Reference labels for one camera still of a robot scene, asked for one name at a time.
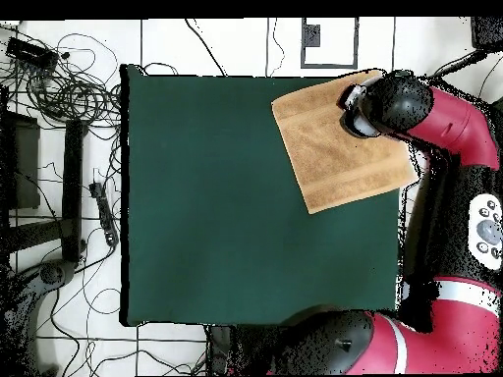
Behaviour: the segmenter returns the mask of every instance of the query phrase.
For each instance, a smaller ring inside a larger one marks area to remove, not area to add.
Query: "robot button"
[[[484,253],[484,254],[486,254],[489,251],[489,247],[487,246],[487,244],[485,242],[480,242],[479,244],[476,245],[476,248],[478,248],[478,251],[480,251],[481,253]]]

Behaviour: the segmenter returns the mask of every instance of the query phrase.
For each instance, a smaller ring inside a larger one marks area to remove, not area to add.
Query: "black frame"
[[[357,70],[358,69],[358,39],[360,33],[360,18],[355,18],[355,33],[353,36],[353,64],[306,64],[306,29],[310,25],[307,24],[307,18],[302,18],[301,33],[301,69],[303,70]]]

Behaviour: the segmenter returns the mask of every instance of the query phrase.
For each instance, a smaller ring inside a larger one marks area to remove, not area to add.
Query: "electronic device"
[[[115,247],[119,243],[117,231],[113,221],[113,215],[110,211],[110,205],[106,197],[105,190],[101,183],[92,183],[89,185],[90,194],[96,199],[99,210],[99,222],[105,233],[106,243],[110,247]]]
[[[34,73],[50,75],[58,64],[58,54],[32,43],[10,37],[5,54],[20,61]]]
[[[503,18],[472,18],[472,46],[486,52],[503,51]]]

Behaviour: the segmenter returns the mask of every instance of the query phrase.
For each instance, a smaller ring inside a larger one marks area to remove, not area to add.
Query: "white floor tile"
[[[168,365],[159,363],[143,352],[139,356],[139,376],[177,376],[178,372],[190,373],[191,368],[203,361],[206,344],[140,342],[140,349]],[[178,372],[173,370],[175,366],[179,366]]]
[[[205,341],[202,325],[148,323],[139,328],[141,339]]]
[[[77,344],[73,340],[47,340],[37,339],[37,356],[39,367],[41,369],[58,365],[58,376],[61,377],[63,372],[72,360]],[[80,341],[80,351],[66,372],[66,376],[72,377],[89,377],[90,374],[97,374],[98,377],[133,377],[136,374],[136,343],[126,342],[103,342],[95,341],[94,347],[90,344],[91,351],[86,355],[86,341]],[[124,355],[131,356],[118,360],[105,359],[123,357]]]

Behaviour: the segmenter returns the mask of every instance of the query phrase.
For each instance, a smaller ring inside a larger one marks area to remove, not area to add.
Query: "black cable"
[[[177,69],[175,67],[173,67],[172,65],[169,65],[169,64],[163,64],[161,62],[152,62],[152,63],[150,63],[148,65],[145,65],[143,67],[143,70],[146,72],[147,68],[150,67],[150,66],[152,66],[152,65],[158,65],[160,67],[168,67],[169,69],[171,69],[171,71],[173,71],[173,75],[175,75],[175,76],[178,75],[178,71],[177,71]]]
[[[494,64],[494,66],[492,67],[492,69],[489,71],[489,74],[487,74],[487,76],[485,77],[485,79],[483,80],[483,83],[482,83],[482,86],[480,87],[480,91],[478,92],[478,98],[480,98],[480,96],[482,95],[482,91],[483,91],[483,87],[485,86],[485,83],[487,81],[487,79],[489,78],[489,76],[492,74],[492,72],[496,69],[496,67],[498,66],[498,64],[501,62],[501,60],[503,59],[503,56],[501,56],[497,62]]]
[[[441,70],[443,70],[444,68],[448,67],[449,65],[452,65],[452,64],[456,64],[457,62],[460,62],[462,60],[464,60],[465,58],[468,58],[469,56],[473,55],[476,53],[476,50],[475,51],[472,51],[464,56],[462,56],[461,58],[456,58],[450,62],[448,62],[447,64],[444,64],[442,65],[438,70],[436,70],[433,75],[431,76],[432,78],[435,77]]]
[[[67,366],[65,367],[65,370],[63,371],[63,375],[62,377],[65,377],[65,375],[67,374],[67,371],[68,369],[70,368],[70,365],[72,364],[72,362],[75,360],[75,358],[77,357],[77,354],[79,354],[79,351],[81,350],[81,343],[79,343],[78,340],[76,340],[73,336],[71,336],[70,334],[68,334],[67,332],[63,331],[57,324],[56,324],[56,321],[54,321],[54,310],[56,309],[56,306],[58,304],[58,301],[59,301],[59,288],[56,290],[56,301],[54,302],[54,305],[52,306],[52,310],[51,310],[51,314],[50,314],[50,320],[52,322],[52,325],[54,326],[54,328],[56,328],[56,330],[58,330],[61,334],[67,336],[69,339],[71,339],[72,341],[75,341],[75,343],[77,344],[77,350],[75,351],[75,354],[74,356],[72,357],[72,359],[68,362]]]
[[[126,354],[126,355],[119,356],[119,357],[109,357],[109,358],[105,358],[105,359],[101,360],[98,363],[98,365],[94,368],[94,370],[92,371],[92,373],[90,374],[90,377],[93,377],[94,375],[96,375],[96,372],[98,371],[98,368],[101,366],[101,364],[103,364],[103,363],[105,363],[107,361],[123,360],[125,358],[129,358],[129,357],[132,357],[132,356],[134,356],[136,354],[139,354],[140,352],[148,355],[151,359],[153,359],[154,361],[158,362],[159,364],[162,364],[162,365],[164,365],[166,367],[169,367],[172,371],[175,371],[179,375],[194,376],[194,374],[192,374],[191,372],[184,373],[184,372],[181,372],[181,371],[178,370],[179,367],[187,366],[187,364],[179,364],[177,366],[174,366],[174,365],[168,364],[165,361],[160,360],[159,358],[155,357],[151,352],[149,352],[147,350],[138,350],[138,351],[133,351],[133,352],[131,352],[129,354]]]
[[[89,234],[89,236],[87,237],[87,241],[86,241],[86,246],[87,246],[87,247],[89,246],[89,238],[90,238],[90,236],[92,235],[92,233],[94,233],[94,232],[95,232],[95,231],[97,231],[97,230],[102,230],[102,229],[101,229],[101,227],[98,227],[98,228],[94,229],[94,230],[93,230],[93,231]],[[106,259],[107,259],[108,257],[110,257],[110,256],[111,256],[114,252],[115,252],[115,248],[111,248],[110,250],[108,250],[108,253],[107,253],[105,256],[103,256],[101,259],[96,260],[95,262],[92,262],[91,264],[86,265],[85,269],[88,269],[89,267],[92,267],[93,265],[95,265],[95,264],[97,264],[97,263],[99,263],[99,262],[101,262],[101,261],[106,260]],[[75,273],[74,273],[74,278],[75,278],[75,275],[79,274],[79,273],[80,273],[80,272],[82,272],[82,271],[83,271],[83,268],[76,270],[76,271],[75,271]],[[88,285],[88,284],[92,281],[92,279],[94,278],[94,276],[95,276],[95,274],[93,274],[93,275],[90,277],[90,279],[89,279],[87,282],[85,282],[85,284],[84,284],[84,285],[85,285],[85,286],[87,286],[87,285]],[[82,289],[82,288],[80,288],[80,289],[79,289],[79,290],[78,290],[78,291],[77,291],[77,292],[76,292],[76,293],[75,293],[75,294],[74,294],[74,295],[73,295],[70,299],[68,299],[68,300],[66,301],[66,303],[64,303],[64,304],[63,304],[63,305],[62,305],[62,306],[61,306],[61,307],[60,307],[60,308],[59,308],[56,312],[54,312],[54,315],[56,315],[59,311],[61,311],[61,309],[63,309],[66,305],[68,305],[68,304],[69,304],[69,303],[70,303],[70,302],[71,302],[71,301],[72,301],[75,297],[77,297],[77,296],[79,295],[79,293],[80,293],[82,290],[83,290],[83,289]],[[40,328],[42,328],[42,327],[43,327],[43,326],[44,326],[47,322],[49,322],[49,321],[50,321],[50,318],[47,318],[44,322],[42,322],[42,323],[41,323],[41,324],[40,324],[40,325],[36,328],[35,333],[36,333],[36,332],[37,332]]]
[[[103,262],[105,261],[105,258],[103,258],[103,260],[101,261],[100,265],[98,266],[98,268],[94,271],[94,273],[92,274],[91,278],[87,281],[87,282],[90,282],[92,280],[92,278],[96,275],[96,273],[99,271],[99,268],[103,265]],[[83,288],[81,289],[81,291],[85,288],[85,284],[84,284],[84,277],[83,277]],[[61,308],[55,312],[55,309],[56,309],[56,305],[58,304],[58,300],[59,300],[59,289],[57,290],[57,296],[56,296],[56,302],[54,302],[54,306],[52,307],[52,310],[51,310],[51,315],[50,315],[50,320],[52,322],[52,325],[54,325],[54,327],[62,334],[64,334],[65,336],[69,337],[70,339],[72,339],[73,341],[75,341],[77,343],[77,350],[75,352],[75,354],[73,355],[72,359],[68,362],[67,366],[65,367],[65,371],[63,372],[63,375],[62,377],[65,377],[68,369],[70,368],[70,366],[72,365],[72,363],[74,362],[74,360],[76,359],[77,357],[77,354],[79,354],[79,351],[81,350],[81,343],[79,343],[78,340],[75,339],[75,337],[71,336],[70,334],[64,332],[63,330],[61,330],[61,328],[59,328],[54,320],[54,315],[56,315],[57,312],[59,312],[59,310],[61,310]]]
[[[285,50],[281,47],[281,45],[276,40],[276,25],[277,25],[277,23],[278,23],[278,18],[276,18],[276,20],[274,21],[274,29],[272,30],[272,39],[274,40],[274,43],[276,43],[276,45],[278,45],[278,47],[281,49],[281,52],[283,53],[283,57],[281,58],[281,62],[279,64],[279,67],[274,69],[274,71],[271,73],[270,77],[272,77],[277,70],[281,69],[281,67],[283,66],[283,60],[285,59]]]
[[[59,229],[59,236],[60,236],[60,239],[63,239],[63,229],[61,228],[61,223],[58,221],[57,217],[56,217],[56,212],[52,209],[51,207],[51,204],[49,203],[49,200],[47,199],[47,196],[45,195],[45,192],[42,190],[42,188],[35,182],[33,181],[28,175],[25,175],[25,174],[22,174],[21,172],[19,172],[18,170],[14,171],[14,173],[16,175],[19,175],[21,176],[22,178],[25,178],[27,181],[29,181],[30,183],[34,184],[38,190],[40,191],[40,193],[42,194],[43,196],[43,199],[45,200],[45,203],[47,204],[47,207],[49,208],[49,211],[54,219],[54,221],[56,222],[56,224],[58,224],[58,229]]]
[[[208,51],[209,53],[209,56],[211,57],[211,59],[213,60],[213,62],[215,63],[215,65],[218,67],[218,69],[220,70],[220,73],[222,74],[222,76],[224,77],[227,77],[227,74],[225,74],[224,70],[222,69],[222,67],[220,66],[220,64],[216,61],[215,57],[213,56],[213,54],[211,53],[211,50],[209,49],[208,45],[206,44],[206,42],[204,41],[204,39],[200,36],[199,33],[197,33],[197,31],[191,26],[191,24],[189,23],[189,21],[187,19],[184,19],[185,20],[185,23],[186,25],[189,27],[189,29],[191,31],[193,31],[196,36],[199,38],[199,40],[202,42],[202,44],[204,45],[204,47],[206,48],[206,50]]]

